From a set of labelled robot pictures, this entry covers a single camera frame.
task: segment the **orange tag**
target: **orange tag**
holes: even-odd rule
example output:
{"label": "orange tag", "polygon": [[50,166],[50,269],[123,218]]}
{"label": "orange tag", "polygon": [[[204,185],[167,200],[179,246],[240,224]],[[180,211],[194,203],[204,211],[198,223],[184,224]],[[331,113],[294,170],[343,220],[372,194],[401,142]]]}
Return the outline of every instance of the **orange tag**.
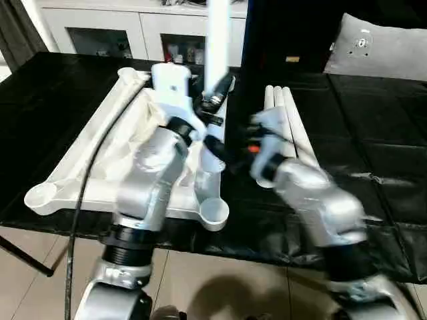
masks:
{"label": "orange tag", "polygon": [[257,145],[249,145],[248,146],[248,150],[250,153],[259,153],[260,152],[260,147]]}

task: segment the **black tablecloth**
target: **black tablecloth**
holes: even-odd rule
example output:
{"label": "black tablecloth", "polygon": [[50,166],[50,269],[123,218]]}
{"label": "black tablecloth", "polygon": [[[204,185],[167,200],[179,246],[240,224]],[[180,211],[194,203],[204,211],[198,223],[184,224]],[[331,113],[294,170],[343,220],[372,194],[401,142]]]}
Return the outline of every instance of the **black tablecloth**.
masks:
{"label": "black tablecloth", "polygon": [[[151,63],[40,53],[0,84],[2,225],[68,234],[73,210],[38,216],[23,197],[47,178],[125,66],[149,70]],[[262,108],[265,85],[290,87],[321,166],[364,205],[372,258],[393,279],[427,283],[427,85],[281,70],[237,76],[228,146],[236,143],[235,124]],[[230,206],[223,230],[167,219],[159,246],[322,268],[298,217],[271,191],[246,174],[225,172],[222,197]],[[97,237],[110,219],[109,213],[83,212],[79,236]]]}

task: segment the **glass cabinet door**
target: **glass cabinet door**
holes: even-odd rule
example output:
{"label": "glass cabinet door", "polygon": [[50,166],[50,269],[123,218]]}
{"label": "glass cabinet door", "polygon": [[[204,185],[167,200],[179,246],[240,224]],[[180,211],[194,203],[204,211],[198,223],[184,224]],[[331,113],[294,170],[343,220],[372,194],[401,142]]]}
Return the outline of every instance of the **glass cabinet door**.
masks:
{"label": "glass cabinet door", "polygon": [[138,13],[43,9],[62,53],[147,59]]}
{"label": "glass cabinet door", "polygon": [[132,58],[126,31],[66,28],[76,53],[102,57]]}
{"label": "glass cabinet door", "polygon": [[205,37],[197,35],[160,35],[165,62],[203,65]]}

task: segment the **floor tile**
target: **floor tile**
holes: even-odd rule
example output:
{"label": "floor tile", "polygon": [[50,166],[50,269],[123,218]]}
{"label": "floor tile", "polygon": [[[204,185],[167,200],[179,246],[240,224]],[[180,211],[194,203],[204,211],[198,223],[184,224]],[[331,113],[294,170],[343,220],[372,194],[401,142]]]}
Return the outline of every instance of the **floor tile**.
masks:
{"label": "floor tile", "polygon": [[[411,289],[412,284],[407,283],[406,287],[409,289],[410,294],[413,295],[413,297],[415,299],[415,303],[417,303],[417,300],[418,300],[417,296],[418,295],[414,292],[414,289]],[[398,303],[398,305],[401,305],[404,308],[404,310],[406,311],[405,319],[407,319],[407,320],[420,320],[420,317],[417,314],[417,310],[414,310],[414,306],[411,303],[411,301],[409,301],[407,299],[405,292],[401,291],[400,285],[395,285],[392,283],[389,287],[384,286],[384,288],[390,293],[391,296],[394,297],[394,299]]]}
{"label": "floor tile", "polygon": [[323,273],[288,268],[292,319],[328,319],[338,305],[328,295]]}
{"label": "floor tile", "polygon": [[418,302],[424,312],[424,318],[427,319],[427,285],[413,285],[417,294]]}
{"label": "floor tile", "polygon": [[289,319],[286,269],[169,251],[156,307],[175,305],[188,319]]}
{"label": "floor tile", "polygon": [[[47,262],[50,264],[58,260],[58,257],[61,258],[54,276],[52,278],[46,278],[41,275],[37,276],[13,320],[63,319],[66,270],[65,259],[62,253],[66,245],[67,238],[65,237],[61,237],[57,241],[47,258]],[[72,301],[73,315],[79,305],[86,284],[90,280],[95,260],[101,255],[102,250],[103,245],[97,241],[86,239],[78,239],[76,241]],[[166,257],[167,251],[155,251],[153,260],[156,267],[154,268],[152,281],[147,289],[152,295],[155,295],[158,291]]]}
{"label": "floor tile", "polygon": [[[26,230],[0,227],[0,235],[40,262],[46,258],[57,236]],[[10,320],[37,271],[0,249],[0,310],[1,318]]]}

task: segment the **gray cushion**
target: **gray cushion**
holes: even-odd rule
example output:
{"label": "gray cushion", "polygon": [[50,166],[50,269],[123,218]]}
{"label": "gray cushion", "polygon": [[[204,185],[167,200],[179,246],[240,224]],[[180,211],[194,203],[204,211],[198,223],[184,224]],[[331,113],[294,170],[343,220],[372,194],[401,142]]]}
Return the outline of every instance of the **gray cushion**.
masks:
{"label": "gray cushion", "polygon": [[427,30],[381,27],[345,13],[324,72],[427,81]]}

